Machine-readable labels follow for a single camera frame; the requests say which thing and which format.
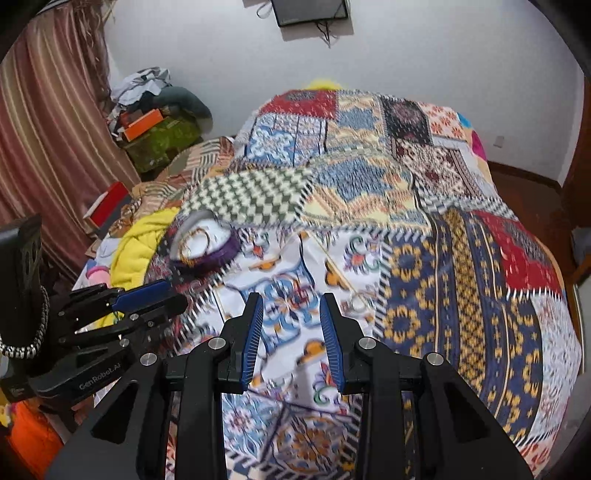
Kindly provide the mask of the striped patchwork blanket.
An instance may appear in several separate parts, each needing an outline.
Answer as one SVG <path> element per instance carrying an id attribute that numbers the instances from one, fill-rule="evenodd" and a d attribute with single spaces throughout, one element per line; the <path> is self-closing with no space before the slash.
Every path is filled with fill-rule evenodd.
<path id="1" fill-rule="evenodd" d="M 193 145 L 179 153 L 154 180 L 135 185 L 131 202 L 121 209 L 119 218 L 108 230 L 109 235 L 120 238 L 141 218 L 179 207 L 187 190 L 206 178 L 224 173 L 235 154 L 233 141 L 233 137 L 221 136 Z"/>

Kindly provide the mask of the yellow cloth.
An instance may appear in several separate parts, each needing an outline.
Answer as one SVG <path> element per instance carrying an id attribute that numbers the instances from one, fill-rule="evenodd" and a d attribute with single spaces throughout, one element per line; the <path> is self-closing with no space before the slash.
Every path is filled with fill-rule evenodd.
<path id="1" fill-rule="evenodd" d="M 156 211 L 139 219 L 123 235 L 110 266 L 112 288 L 131 290 L 143 284 L 149 262 L 178 211 L 178 207 Z"/>

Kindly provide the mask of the pile of clothes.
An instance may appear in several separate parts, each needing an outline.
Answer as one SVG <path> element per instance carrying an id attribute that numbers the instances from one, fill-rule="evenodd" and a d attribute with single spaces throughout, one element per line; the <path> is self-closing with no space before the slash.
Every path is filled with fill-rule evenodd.
<path id="1" fill-rule="evenodd" d="M 170 105 L 192 115 L 195 119 L 211 119 L 211 110 L 197 95 L 184 87 L 173 86 L 170 72 L 166 68 L 150 67 L 125 77 L 110 95 L 113 109 L 107 121 L 116 123 L 122 113 L 136 110 L 149 112 Z"/>

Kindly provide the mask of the purple heart-shaped tin box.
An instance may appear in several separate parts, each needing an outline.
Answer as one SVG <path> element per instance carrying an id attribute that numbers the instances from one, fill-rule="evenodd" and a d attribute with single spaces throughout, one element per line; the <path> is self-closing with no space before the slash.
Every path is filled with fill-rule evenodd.
<path id="1" fill-rule="evenodd" d="M 208 272 L 235 259 L 240 250 L 238 232 L 211 210 L 188 214 L 172 238 L 169 258 L 180 268 Z"/>

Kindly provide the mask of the red and white box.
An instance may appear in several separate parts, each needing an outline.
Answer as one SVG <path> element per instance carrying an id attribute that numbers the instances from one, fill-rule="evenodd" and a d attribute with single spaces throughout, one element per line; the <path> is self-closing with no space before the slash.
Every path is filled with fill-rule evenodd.
<path id="1" fill-rule="evenodd" d="M 122 182 L 111 184 L 87 209 L 83 216 L 85 225 L 91 231 L 100 229 L 128 194 L 129 191 Z"/>

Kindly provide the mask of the yellow object behind bed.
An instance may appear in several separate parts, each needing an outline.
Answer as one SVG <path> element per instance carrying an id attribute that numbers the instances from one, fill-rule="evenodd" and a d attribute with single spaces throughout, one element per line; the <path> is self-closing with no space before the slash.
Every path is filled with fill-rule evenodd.
<path id="1" fill-rule="evenodd" d="M 318 90 L 338 91 L 338 90 L 342 90 L 342 85 L 335 82 L 335 81 L 329 80 L 329 79 L 318 78 L 318 79 L 314 79 L 310 83 L 308 83 L 308 85 L 305 86 L 304 89 L 305 90 L 314 90 L 314 91 L 318 91 Z"/>

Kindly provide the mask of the orange box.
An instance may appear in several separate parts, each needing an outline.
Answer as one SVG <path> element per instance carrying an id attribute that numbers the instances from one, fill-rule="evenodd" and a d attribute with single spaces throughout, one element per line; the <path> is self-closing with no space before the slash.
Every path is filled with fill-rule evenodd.
<path id="1" fill-rule="evenodd" d="M 131 122 L 124 129 L 124 136 L 128 142 L 135 140 L 164 120 L 159 109 L 152 109 L 137 120 Z"/>

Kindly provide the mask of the green patterned box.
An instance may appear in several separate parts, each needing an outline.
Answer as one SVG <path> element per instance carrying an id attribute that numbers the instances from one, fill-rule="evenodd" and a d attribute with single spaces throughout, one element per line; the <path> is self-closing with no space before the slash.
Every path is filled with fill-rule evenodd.
<path id="1" fill-rule="evenodd" d="M 197 122 L 184 116 L 165 117 L 144 134 L 123 145 L 139 174 L 166 167 L 181 151 L 202 140 Z"/>

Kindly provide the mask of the red striped curtain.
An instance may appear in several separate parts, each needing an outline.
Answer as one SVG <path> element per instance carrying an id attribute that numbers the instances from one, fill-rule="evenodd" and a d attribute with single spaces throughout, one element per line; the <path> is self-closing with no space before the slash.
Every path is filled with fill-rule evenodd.
<path id="1" fill-rule="evenodd" d="M 1 221 L 42 217 L 43 250 L 69 279 L 91 243 L 83 216 L 139 176 L 114 142 L 102 2 L 33 17 L 1 61 Z"/>

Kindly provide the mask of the colourful patchwork bedspread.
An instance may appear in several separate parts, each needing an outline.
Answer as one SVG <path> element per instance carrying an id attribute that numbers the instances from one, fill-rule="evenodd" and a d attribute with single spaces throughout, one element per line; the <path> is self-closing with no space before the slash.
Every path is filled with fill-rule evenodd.
<path id="1" fill-rule="evenodd" d="M 167 279 L 187 298 L 178 354 L 218 334 L 250 293 L 263 297 L 252 382 L 222 401 L 228 476 L 353 478 L 361 400 L 332 378 L 327 292 L 394 352 L 441 354 L 541 474 L 581 346 L 559 267 L 499 196 L 469 122 L 383 94 L 291 90 L 253 112 L 233 149 L 224 173 L 186 191 L 143 280 Z M 240 240 L 208 272 L 169 258 L 197 210 Z"/>

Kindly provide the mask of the small black wall monitor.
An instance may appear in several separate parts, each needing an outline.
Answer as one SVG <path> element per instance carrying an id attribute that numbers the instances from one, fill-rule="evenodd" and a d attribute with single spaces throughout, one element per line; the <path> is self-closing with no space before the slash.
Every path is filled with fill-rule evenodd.
<path id="1" fill-rule="evenodd" d="M 349 18 L 345 0 L 271 0 L 280 27 Z"/>

